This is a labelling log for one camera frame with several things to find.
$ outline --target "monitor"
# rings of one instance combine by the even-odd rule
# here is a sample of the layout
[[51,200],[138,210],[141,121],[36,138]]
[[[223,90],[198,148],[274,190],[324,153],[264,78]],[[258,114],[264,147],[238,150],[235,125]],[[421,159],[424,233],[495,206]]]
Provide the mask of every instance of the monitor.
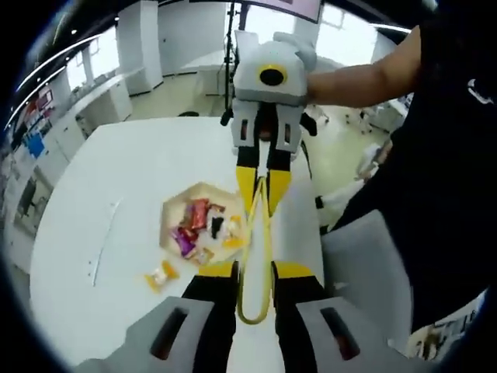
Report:
[[[230,0],[190,0],[190,2],[231,2]],[[279,10],[318,23],[321,0],[235,0],[242,4],[264,6],[269,9]]]

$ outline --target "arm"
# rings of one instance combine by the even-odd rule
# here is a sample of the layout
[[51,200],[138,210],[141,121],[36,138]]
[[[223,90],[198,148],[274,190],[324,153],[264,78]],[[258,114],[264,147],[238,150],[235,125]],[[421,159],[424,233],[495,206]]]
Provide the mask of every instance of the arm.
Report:
[[404,96],[414,89],[421,64],[419,28],[383,59],[308,77],[311,103],[368,107]]

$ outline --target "wooden tray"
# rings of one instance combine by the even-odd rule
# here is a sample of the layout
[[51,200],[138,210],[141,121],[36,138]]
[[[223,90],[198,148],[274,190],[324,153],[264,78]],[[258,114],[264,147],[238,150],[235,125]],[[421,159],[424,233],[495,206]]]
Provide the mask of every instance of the wooden tray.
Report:
[[[239,216],[241,218],[242,237],[245,238],[247,221],[240,194],[229,193],[226,190],[219,189],[207,183],[197,183],[162,204],[159,245],[163,249],[181,257],[179,245],[174,238],[171,237],[170,232],[171,229],[176,227],[183,219],[188,202],[197,198],[209,198],[212,204],[225,206],[225,219],[229,219],[231,216]],[[222,246],[222,239],[212,239],[207,230],[200,233],[199,238],[196,241],[196,247],[199,249],[206,248],[214,254],[209,263],[222,262],[235,255],[242,248],[242,246],[237,248],[224,248]],[[194,260],[187,261],[199,265]]]

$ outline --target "yellow cable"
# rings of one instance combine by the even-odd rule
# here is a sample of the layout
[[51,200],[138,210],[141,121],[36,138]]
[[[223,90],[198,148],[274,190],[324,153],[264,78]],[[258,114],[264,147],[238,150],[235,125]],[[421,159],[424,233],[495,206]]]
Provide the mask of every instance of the yellow cable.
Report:
[[[247,267],[247,261],[249,259],[250,254],[250,243],[252,237],[252,230],[254,229],[254,217],[255,210],[257,208],[257,202],[259,200],[259,196],[262,198],[262,219],[264,224],[264,285],[262,288],[262,305],[259,315],[255,319],[248,319],[243,314],[243,284],[245,281],[245,268]],[[269,219],[269,201],[267,197],[267,183],[266,178],[261,177],[257,184],[257,190],[254,195],[254,200],[252,202],[252,208],[250,210],[250,214],[248,215],[248,238],[243,249],[242,256],[242,267],[240,269],[240,288],[238,289],[238,302],[237,302],[237,312],[238,317],[245,324],[256,325],[259,324],[267,317],[267,312],[269,309],[269,301],[271,296],[271,287],[273,286],[273,270],[271,267],[271,262],[273,261],[273,251],[271,248],[271,226]]]

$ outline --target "ceiling light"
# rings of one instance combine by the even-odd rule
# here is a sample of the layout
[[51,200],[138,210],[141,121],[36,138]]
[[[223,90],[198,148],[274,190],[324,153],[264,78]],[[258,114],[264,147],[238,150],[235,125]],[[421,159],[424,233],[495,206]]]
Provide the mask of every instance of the ceiling light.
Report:
[[61,56],[62,54],[70,51],[71,49],[73,48],[76,48],[77,46],[81,45],[81,44],[84,44],[90,40],[93,40],[93,39],[96,39],[97,37],[99,37],[100,35],[102,35],[101,33],[98,33],[96,35],[93,35],[92,37],[87,37],[86,39],[83,39],[83,40],[80,40],[79,42],[77,43],[74,43],[72,45],[70,45],[69,47],[63,49],[62,51],[54,54],[52,57],[50,57],[49,59],[47,59],[43,64],[41,64],[40,66],[38,66],[37,68],[35,68],[32,72],[30,72],[25,78],[24,80],[21,82],[21,84],[19,84],[19,87],[17,87],[16,89],[16,92],[19,91],[21,89],[21,87],[23,85],[26,84],[26,82],[28,80],[30,80],[39,70],[41,70],[42,68],[44,68],[45,66],[47,66],[48,64],[50,64],[55,58]]
[[12,121],[12,119],[16,116],[16,114],[19,112],[19,110],[21,109],[21,107],[23,107],[24,104],[28,104],[28,100],[31,98],[32,95],[34,95],[36,92],[38,92],[40,90],[41,87],[43,87],[44,84],[48,83],[55,75],[57,75],[58,73],[60,73],[62,70],[64,70],[66,67],[62,67],[62,68],[59,68],[55,73],[53,73],[52,75],[50,75],[48,78],[46,78],[45,80],[43,80],[41,82],[41,84],[39,86],[37,86],[25,99],[24,101],[22,101],[20,103],[20,105],[14,110],[14,112],[12,113],[12,115],[10,116],[9,120],[7,121],[7,126],[10,125],[10,122]]
[[406,29],[404,27],[392,26],[392,25],[383,25],[381,23],[370,23],[372,27],[376,27],[377,29],[385,29],[385,30],[393,30],[398,31],[399,33],[411,33],[410,29]]

